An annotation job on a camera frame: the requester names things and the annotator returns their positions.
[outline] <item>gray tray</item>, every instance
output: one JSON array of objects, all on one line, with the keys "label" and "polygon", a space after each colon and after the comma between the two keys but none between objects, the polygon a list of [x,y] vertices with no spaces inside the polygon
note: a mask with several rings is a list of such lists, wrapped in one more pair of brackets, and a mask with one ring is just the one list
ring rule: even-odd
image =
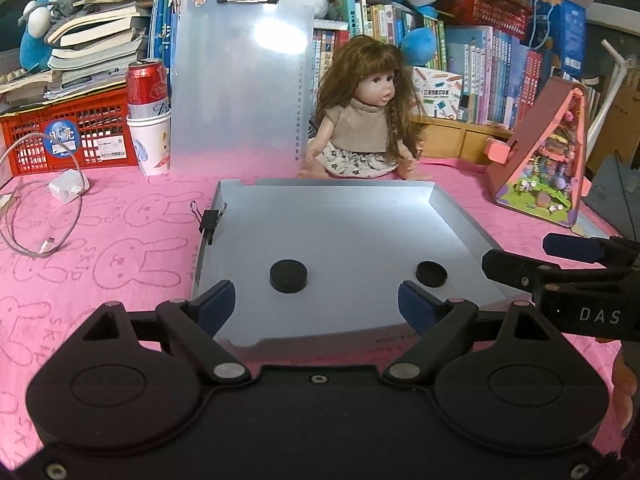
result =
[{"label": "gray tray", "polygon": [[[242,360],[326,356],[394,346],[415,337],[398,312],[398,286],[423,260],[449,277],[427,288],[504,310],[519,290],[487,280],[482,256],[498,244],[441,187],[429,182],[259,180],[220,182],[212,209],[226,211],[202,243],[193,295],[219,280],[236,309],[216,340]],[[306,287],[283,294],[271,266],[294,259]]]}]

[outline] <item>paper cup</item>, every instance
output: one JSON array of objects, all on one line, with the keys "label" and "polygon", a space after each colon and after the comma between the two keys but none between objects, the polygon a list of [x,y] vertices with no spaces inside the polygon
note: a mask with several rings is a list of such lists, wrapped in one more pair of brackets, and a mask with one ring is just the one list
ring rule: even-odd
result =
[{"label": "paper cup", "polygon": [[169,171],[171,141],[171,111],[158,117],[132,119],[127,117],[138,166],[143,175]]}]

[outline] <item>red can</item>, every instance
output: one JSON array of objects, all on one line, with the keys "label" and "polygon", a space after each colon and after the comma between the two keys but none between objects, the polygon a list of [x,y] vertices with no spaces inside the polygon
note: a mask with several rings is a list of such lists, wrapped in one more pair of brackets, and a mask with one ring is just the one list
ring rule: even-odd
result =
[{"label": "red can", "polygon": [[127,103],[132,119],[148,119],[169,111],[166,68],[161,59],[143,59],[129,65]]}]

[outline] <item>clipboard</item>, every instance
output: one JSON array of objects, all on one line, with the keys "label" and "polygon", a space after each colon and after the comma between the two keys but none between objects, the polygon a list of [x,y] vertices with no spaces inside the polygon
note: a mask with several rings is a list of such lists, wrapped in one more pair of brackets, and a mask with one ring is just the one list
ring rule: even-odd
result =
[{"label": "clipboard", "polygon": [[172,170],[296,177],[310,115],[313,10],[183,0],[172,66]]}]

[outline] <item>wooden drawer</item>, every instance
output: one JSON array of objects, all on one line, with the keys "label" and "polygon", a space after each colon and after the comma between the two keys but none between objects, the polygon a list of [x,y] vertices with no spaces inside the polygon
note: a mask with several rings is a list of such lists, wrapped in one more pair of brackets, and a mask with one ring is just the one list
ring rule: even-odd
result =
[{"label": "wooden drawer", "polygon": [[420,118],[422,156],[462,158],[475,164],[489,164],[484,154],[487,139],[506,140],[511,132],[492,126],[466,124],[447,119]]}]

